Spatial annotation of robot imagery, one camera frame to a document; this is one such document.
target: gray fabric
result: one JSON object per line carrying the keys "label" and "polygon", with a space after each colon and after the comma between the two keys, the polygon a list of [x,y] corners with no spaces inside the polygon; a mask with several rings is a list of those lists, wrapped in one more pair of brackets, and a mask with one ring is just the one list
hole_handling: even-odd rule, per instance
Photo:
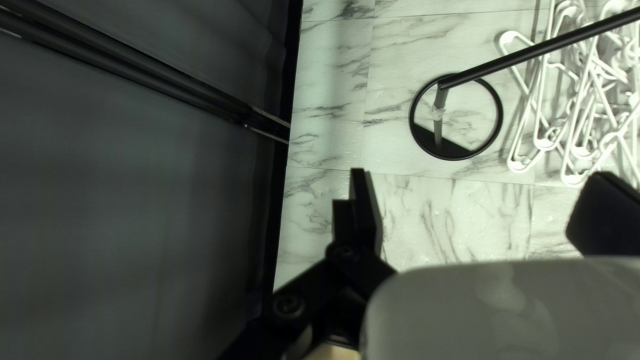
{"label": "gray fabric", "polygon": [[228,94],[278,113],[287,0],[41,1]]}
{"label": "gray fabric", "polygon": [[8,35],[0,64],[0,359],[218,354],[246,320],[269,147]]}

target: black screw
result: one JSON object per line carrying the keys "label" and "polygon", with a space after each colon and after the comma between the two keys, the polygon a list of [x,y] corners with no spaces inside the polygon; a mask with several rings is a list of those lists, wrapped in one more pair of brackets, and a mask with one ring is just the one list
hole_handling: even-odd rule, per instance
{"label": "black screw", "polygon": [[358,251],[350,245],[340,245],[333,251],[333,254],[344,260],[357,260],[360,257]]}
{"label": "black screw", "polygon": [[273,312],[283,319],[295,319],[305,310],[305,300],[295,294],[280,295],[273,301]]}

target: black frame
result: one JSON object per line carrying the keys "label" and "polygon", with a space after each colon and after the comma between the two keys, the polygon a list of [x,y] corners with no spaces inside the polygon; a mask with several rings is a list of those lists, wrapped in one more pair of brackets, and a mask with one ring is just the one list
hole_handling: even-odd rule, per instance
{"label": "black frame", "polygon": [[281,360],[311,329],[309,344],[357,349],[365,307],[376,288],[396,271],[380,259],[381,216],[371,175],[351,169],[349,200],[333,201],[333,241],[325,258],[280,288],[247,323],[219,360]]}
{"label": "black frame", "polygon": [[36,0],[0,0],[3,36],[14,35],[44,46],[274,140],[267,221],[259,250],[257,287],[263,313],[271,306],[275,280],[302,7],[302,0],[289,0],[280,112],[276,117]]}

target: marble tile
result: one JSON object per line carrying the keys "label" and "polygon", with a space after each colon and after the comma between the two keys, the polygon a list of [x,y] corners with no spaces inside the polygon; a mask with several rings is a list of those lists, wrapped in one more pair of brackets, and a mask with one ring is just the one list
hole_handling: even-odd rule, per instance
{"label": "marble tile", "polygon": [[[533,183],[532,173],[512,173],[505,163],[509,136],[515,125],[513,117],[521,98],[509,71],[485,77],[500,95],[505,116],[498,139],[479,156],[463,161],[430,156],[413,140],[407,116],[413,96],[426,82],[498,58],[497,35],[507,30],[539,33],[543,29],[540,22],[546,16],[543,12],[536,27],[533,10],[375,19],[361,166],[385,174]],[[523,64],[519,69],[524,71],[524,67]],[[450,90],[450,95],[455,91],[460,90]],[[479,98],[472,96],[468,103]],[[478,125],[486,126],[489,122],[493,126],[493,105],[490,109],[449,105],[446,108],[456,114],[456,122],[460,124],[464,124],[465,117],[482,120],[482,114],[488,114],[485,122]]]}
{"label": "marble tile", "polygon": [[529,253],[531,185],[372,174],[383,258],[398,270]]}
{"label": "marble tile", "polygon": [[305,22],[289,166],[359,165],[372,19]]}
{"label": "marble tile", "polygon": [[579,189],[534,187],[528,259],[581,257],[564,235],[579,194]]}
{"label": "marble tile", "polygon": [[348,171],[287,168],[275,289],[324,257],[333,238],[332,200],[348,197]]}
{"label": "marble tile", "polygon": [[[598,6],[604,4],[606,0],[584,0],[584,2],[586,6]],[[505,12],[548,8],[548,0],[376,0],[376,17]]]}
{"label": "marble tile", "polygon": [[370,19],[375,0],[305,0],[302,21]]}

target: black metal rod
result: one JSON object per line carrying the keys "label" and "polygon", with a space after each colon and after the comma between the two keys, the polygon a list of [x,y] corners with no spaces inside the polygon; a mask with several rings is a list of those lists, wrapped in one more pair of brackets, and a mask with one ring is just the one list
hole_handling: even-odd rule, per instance
{"label": "black metal rod", "polygon": [[[124,76],[125,78],[141,83],[139,79],[136,80],[131,77],[133,73],[137,72],[138,74],[135,75],[136,78],[145,78],[147,79],[147,82],[153,78],[151,83],[154,83],[155,86],[150,87],[154,90],[176,97],[203,110],[231,120],[232,122],[244,123],[252,126],[252,128],[259,128],[267,133],[275,135],[277,138],[284,137],[286,139],[288,137],[288,130],[282,131],[279,129],[279,126],[290,127],[290,125],[283,120],[265,113],[254,106],[246,104],[242,100],[226,94],[211,85],[184,74],[155,58],[149,57],[146,54],[143,54],[132,47],[101,33],[100,31],[97,31],[76,21],[75,19],[67,17],[64,14],[49,8],[44,4],[39,3],[38,1],[0,0],[0,6],[4,6],[5,8],[24,16],[25,19],[7,12],[2,12],[3,15],[5,15],[3,16],[2,27],[7,29],[20,28],[19,31],[14,32],[19,35],[25,35],[27,40],[35,40],[35,42],[57,51],[62,50],[62,48],[68,49],[69,45],[71,45],[71,47],[74,48],[73,53],[75,53],[70,54],[71,56],[91,63],[92,65],[96,65],[95,62],[87,61],[86,57],[89,56],[93,59],[104,57],[104,55],[91,54],[95,53],[95,50],[98,50],[99,52],[108,55],[107,57],[110,58],[102,60],[101,62],[111,63],[110,65],[112,65],[115,61],[115,63],[119,63],[120,69],[127,69],[126,73],[128,73],[129,76]],[[30,23],[26,19],[35,20],[37,23],[46,26],[48,29],[38,28],[36,24]],[[46,34],[49,29],[59,34],[66,35],[69,39],[65,41],[66,39],[62,39],[55,34]],[[43,44],[42,40],[44,38],[47,39],[45,42],[48,44]],[[84,56],[78,56],[78,51],[82,52]],[[113,69],[105,70],[122,76],[121,73],[114,71]],[[164,83],[162,86],[164,91],[157,87],[158,81],[160,83]],[[167,85],[168,87],[173,88],[171,90],[171,93],[173,94],[168,93]],[[176,90],[181,93],[181,96],[175,95]]]}
{"label": "black metal rod", "polygon": [[569,31],[568,33],[529,46],[526,49],[516,51],[515,53],[505,55],[482,65],[472,67],[471,69],[459,72],[455,75],[448,76],[438,82],[438,88],[448,90],[455,86],[468,83],[469,81],[479,79],[483,76],[493,74],[494,72],[518,65],[519,63],[529,61],[544,54],[551,53],[552,51],[562,49],[565,46],[606,33],[607,31],[611,31],[637,20],[640,20],[640,6],[606,19],[596,21],[591,25]]}

